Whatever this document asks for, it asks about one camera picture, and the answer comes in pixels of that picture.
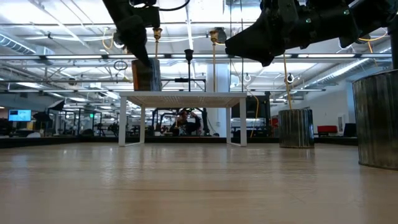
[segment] metal cylinder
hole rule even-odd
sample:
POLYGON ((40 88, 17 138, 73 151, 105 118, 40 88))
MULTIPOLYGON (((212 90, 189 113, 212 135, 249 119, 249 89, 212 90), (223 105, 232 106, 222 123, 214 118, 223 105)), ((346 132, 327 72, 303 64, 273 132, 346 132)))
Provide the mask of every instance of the metal cylinder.
POLYGON ((279 146, 314 147, 312 110, 279 111, 279 146))
POLYGON ((398 170, 398 70, 353 83, 359 163, 398 170))

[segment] desk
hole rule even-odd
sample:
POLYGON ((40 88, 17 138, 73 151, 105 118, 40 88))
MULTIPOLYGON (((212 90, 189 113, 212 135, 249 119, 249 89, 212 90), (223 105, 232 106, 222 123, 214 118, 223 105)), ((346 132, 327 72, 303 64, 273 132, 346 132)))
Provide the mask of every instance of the desk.
POLYGON ((145 108, 226 108, 226 138, 231 142, 231 107, 240 105, 241 143, 248 144, 246 133, 247 93, 207 93, 181 91, 126 91, 120 92, 119 146, 126 145, 127 100, 141 107, 140 142, 145 142, 145 108))

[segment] black cable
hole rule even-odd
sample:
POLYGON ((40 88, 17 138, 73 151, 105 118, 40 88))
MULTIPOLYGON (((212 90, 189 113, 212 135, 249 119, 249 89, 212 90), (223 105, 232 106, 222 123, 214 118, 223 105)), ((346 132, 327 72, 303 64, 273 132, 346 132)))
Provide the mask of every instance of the black cable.
POLYGON ((207 123, 210 125, 211 130, 213 131, 213 134, 216 133, 216 131, 214 130, 214 128, 212 127, 209 118, 207 118, 207 123))
MULTIPOLYGON (((232 3, 229 6, 229 38, 232 38, 232 3)), ((229 85, 228 92, 231 91, 232 83, 232 58, 229 59, 229 85)))
MULTIPOLYGON (((243 15, 242 0, 241 0, 241 15, 243 15)), ((241 27, 242 27, 242 32, 243 32, 243 16, 241 17, 241 27)), ((243 81, 244 81, 244 78, 243 78, 243 63, 244 63, 244 61, 243 60, 244 59, 242 58, 242 93, 243 93, 243 81)))
POLYGON ((190 0, 187 0, 182 6, 175 7, 175 8, 172 8, 172 9, 162 9, 162 8, 159 8, 159 11, 165 11, 165 12, 176 11, 176 10, 182 9, 182 8, 184 8, 185 6, 187 6, 189 2, 190 2, 190 0))

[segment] yellow cable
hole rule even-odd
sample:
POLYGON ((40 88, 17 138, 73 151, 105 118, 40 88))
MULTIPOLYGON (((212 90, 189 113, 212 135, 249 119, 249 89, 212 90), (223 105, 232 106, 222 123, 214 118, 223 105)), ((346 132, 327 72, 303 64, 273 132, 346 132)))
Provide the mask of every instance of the yellow cable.
MULTIPOLYGON (((236 71, 236 68, 235 68, 234 63, 232 63, 232 66, 234 67, 234 70, 235 70, 236 74, 238 74, 238 72, 236 71)), ((239 78, 239 80, 241 81, 242 86, 243 86, 250 94, 252 94, 252 96, 254 96, 254 94, 253 94, 251 91, 248 90, 248 88, 246 87, 246 85, 243 84, 243 80, 241 80, 240 75, 238 75, 238 78, 239 78)), ((255 97, 255 99, 257 100, 256 119, 255 119, 254 121, 257 121, 258 112, 259 112, 259 106, 260 106, 260 101, 259 101, 259 99, 258 99, 256 96, 254 96, 254 97, 255 97)), ((254 132, 254 128, 251 130, 250 138, 253 137, 253 132, 254 132)))
POLYGON ((285 53, 284 53, 284 67, 285 67, 285 84, 286 84, 287 99, 289 100, 289 108, 292 109, 292 99, 290 98, 289 84, 287 83, 287 67, 286 67, 285 53))
MULTIPOLYGON (((370 41, 368 41, 368 45, 369 45, 369 50, 370 50, 371 53, 373 54, 373 49, 372 49, 372 45, 371 45, 371 42, 370 42, 370 41)), ((373 61, 374 61, 374 64, 376 65, 376 67, 378 67, 379 65, 377 64, 376 59, 373 59, 373 61)))
POLYGON ((381 38, 385 37, 387 35, 387 32, 382 35, 381 37, 375 38, 375 39, 363 39, 363 38, 358 38, 358 40, 362 40, 362 41, 375 41, 375 40, 380 40, 381 38))
POLYGON ((109 47, 105 44, 105 39, 102 40, 102 44, 104 45, 104 48, 106 50, 111 50, 112 49, 112 47, 113 47, 113 37, 114 37, 114 32, 112 33, 111 45, 109 47))

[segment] monitor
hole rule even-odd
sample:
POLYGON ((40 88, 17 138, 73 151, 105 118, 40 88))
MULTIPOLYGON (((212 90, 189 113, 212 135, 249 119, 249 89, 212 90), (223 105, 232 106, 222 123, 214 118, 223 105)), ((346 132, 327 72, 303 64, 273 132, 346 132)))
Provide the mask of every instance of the monitor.
POLYGON ((9 110, 8 121, 31 121, 31 110, 9 110))

